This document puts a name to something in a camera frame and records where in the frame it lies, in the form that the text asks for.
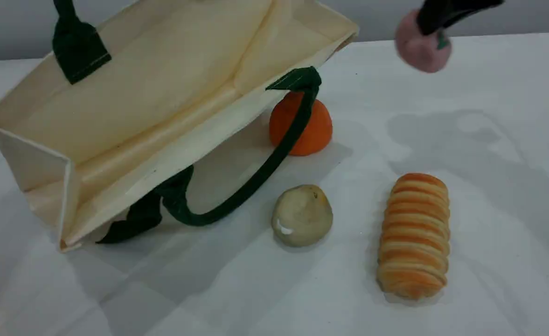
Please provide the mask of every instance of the pink object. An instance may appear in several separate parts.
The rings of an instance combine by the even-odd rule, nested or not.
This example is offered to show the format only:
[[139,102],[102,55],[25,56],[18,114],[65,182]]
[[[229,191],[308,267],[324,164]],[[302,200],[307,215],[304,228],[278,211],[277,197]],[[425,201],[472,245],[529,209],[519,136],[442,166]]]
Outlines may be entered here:
[[407,14],[396,28],[395,47],[409,65],[424,72],[442,70],[451,57],[452,45],[442,30],[423,35],[417,25],[415,9]]

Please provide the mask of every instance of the orange fruit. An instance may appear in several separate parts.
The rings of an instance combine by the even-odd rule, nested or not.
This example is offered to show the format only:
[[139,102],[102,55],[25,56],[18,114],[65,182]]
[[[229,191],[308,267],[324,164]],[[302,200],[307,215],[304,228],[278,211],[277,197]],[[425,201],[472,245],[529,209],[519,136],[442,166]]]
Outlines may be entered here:
[[[278,146],[289,127],[291,127],[303,95],[303,93],[291,91],[272,110],[269,131],[270,142],[275,147]],[[330,113],[328,113],[328,109],[322,102],[315,100],[310,121],[308,121],[306,129],[289,155],[307,156],[317,153],[324,149],[331,139],[332,119]]]

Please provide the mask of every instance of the bag handle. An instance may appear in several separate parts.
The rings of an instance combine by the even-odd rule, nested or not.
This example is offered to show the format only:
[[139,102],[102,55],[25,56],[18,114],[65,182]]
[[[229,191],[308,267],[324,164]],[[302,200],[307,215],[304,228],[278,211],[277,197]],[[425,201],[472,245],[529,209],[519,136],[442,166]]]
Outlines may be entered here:
[[160,214],[161,199],[164,207],[175,219],[194,227],[212,224],[229,215],[253,195],[280,166],[285,157],[289,155],[304,129],[306,129],[308,121],[310,121],[313,102],[321,83],[317,70],[310,66],[309,68],[291,70],[291,72],[266,87],[266,90],[291,90],[302,92],[304,95],[297,114],[279,145],[255,174],[222,204],[202,214],[193,213],[189,210],[186,191],[194,172],[192,165],[164,181],[138,200],[129,208],[127,219],[112,223],[106,236],[97,243],[119,243],[159,225],[162,221],[162,215]]
[[112,59],[96,28],[80,21],[72,0],[53,0],[59,20],[52,38],[57,63],[71,84]]

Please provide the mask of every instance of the bread roll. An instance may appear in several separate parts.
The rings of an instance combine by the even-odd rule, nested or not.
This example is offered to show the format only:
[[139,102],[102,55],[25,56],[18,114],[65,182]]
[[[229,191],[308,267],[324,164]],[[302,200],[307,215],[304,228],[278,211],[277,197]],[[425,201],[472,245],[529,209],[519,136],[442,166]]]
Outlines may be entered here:
[[436,295],[446,284],[449,192],[426,174],[406,174],[395,183],[384,213],[377,278],[384,292],[408,298]]

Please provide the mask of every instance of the table surface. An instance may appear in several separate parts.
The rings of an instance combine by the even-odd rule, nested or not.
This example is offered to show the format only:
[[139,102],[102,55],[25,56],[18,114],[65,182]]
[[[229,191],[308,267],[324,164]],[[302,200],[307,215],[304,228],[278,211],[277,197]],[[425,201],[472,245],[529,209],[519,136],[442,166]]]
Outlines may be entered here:
[[[285,160],[208,228],[167,219],[122,245],[60,254],[0,155],[0,336],[549,335],[549,34],[453,43],[434,75],[389,41],[330,59],[319,99],[333,142]],[[0,62],[0,97],[38,62]],[[266,111],[197,164],[196,209],[270,153],[267,121]],[[452,202],[449,283],[417,304],[375,281],[384,202],[406,172],[443,179]],[[334,224],[291,249],[269,219],[301,183],[322,187]]]

